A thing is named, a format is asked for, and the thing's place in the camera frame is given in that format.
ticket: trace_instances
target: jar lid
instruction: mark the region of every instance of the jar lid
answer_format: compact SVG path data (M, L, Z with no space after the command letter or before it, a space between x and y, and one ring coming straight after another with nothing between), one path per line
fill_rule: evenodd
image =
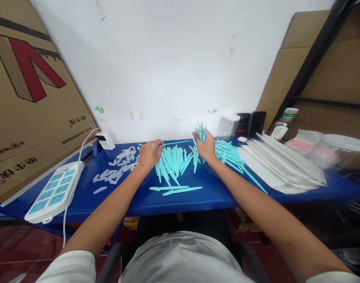
M360 152L360 140L356 138L335 134L326 134L322 140L341 149Z
M285 109L285 113L286 113L286 114L292 114L292 115L297 114L298 111L299 111L298 108L291 108L291 107L289 107L289 108L286 108L286 109Z
M223 119L227 121L236 122L236 121L240 121L240 116L234 114L228 114L228 115L224 115Z

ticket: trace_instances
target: white t-shirt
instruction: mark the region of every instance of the white t-shirt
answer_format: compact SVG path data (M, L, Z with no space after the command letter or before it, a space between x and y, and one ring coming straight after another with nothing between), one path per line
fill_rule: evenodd
M54 260L38 283L96 281L94 256L88 251L67 252ZM119 282L241 282L252 283L230 251L218 240L199 233L165 233L144 243L122 273ZM306 283L360 283L346 272L327 272Z

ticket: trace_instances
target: blue tabletop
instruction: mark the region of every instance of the blue tabletop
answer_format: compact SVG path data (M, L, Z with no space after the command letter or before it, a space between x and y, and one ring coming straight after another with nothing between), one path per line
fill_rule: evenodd
M188 148L193 146L190 143L178 144L178 147ZM240 143L234 140L233 145L239 146ZM138 147L137 143L127 143L116 145L112 151L102 150L94 159L84 168L78 187L75 191L74 199L68 209L67 221L85 220L101 202L128 176L130 171L123 174L116 185L105 181L93 182L97 174L103 173L106 169L116 170L119 167L110 166L117 155L122 153L123 149L130 146ZM297 195L285 195L279 191L270 188L258 177L250 168L247 170L262 184L268 194L279 203L287 202L305 202L312 200L323 200L332 198L356 198L360 197L360 185L354 183L340 175L332 174L328 179L328 186L308 191ZM198 164L197 171L193 173L193 165L190 164L184 174L177 179L181 186L202 186L202 189L163 196L163 192L149 190L152 186L167 186L166 182L159 179L153 169L138 188L126 216L154 215L174 212L186 212L208 209L222 209L237 207L235 199L232 197L226 186L216 175L208 164ZM247 175L242 175L247 181L255 185ZM100 187L107 186L107 189L93 194ZM63 213L56 216L52 223L63 222Z

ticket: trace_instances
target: hand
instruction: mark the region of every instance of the hand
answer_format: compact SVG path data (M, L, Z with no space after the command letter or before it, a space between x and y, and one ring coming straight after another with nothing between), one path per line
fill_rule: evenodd
M165 147L165 144L162 140L155 140L145 143L140 148L140 161L138 166L144 168L147 171L151 171L151 169L156 165L156 163L159 162L163 147Z
M218 160L215 154L215 139L208 130L206 132L206 139L204 142L201 142L196 132L193 132L193 136L197 143L197 149L199 155L207 163L210 164L211 162Z

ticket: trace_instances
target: white cable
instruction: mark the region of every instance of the white cable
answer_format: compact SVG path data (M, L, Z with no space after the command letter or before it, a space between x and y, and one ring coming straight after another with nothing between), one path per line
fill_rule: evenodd
M95 130L98 130L98 129L101 129L101 128L96 128L94 129L92 132L89 133L89 135L85 138L85 140L83 141L83 144L81 145L81 148L80 148L80 152L79 152L79 159L78 159L78 168L76 170L76 186L77 186L77 183L78 183L78 177L80 178L80 175L79 175L79 165L80 165L80 159L81 159L81 152L83 151L83 146L86 142L86 140L89 138L89 136L95 131ZM67 210L68 210L68 203L70 202L70 197L68 198L67 200L67 204L66 204L66 209L65 209L65 214L63 216L63 247L65 247L66 245L66 216L67 216Z

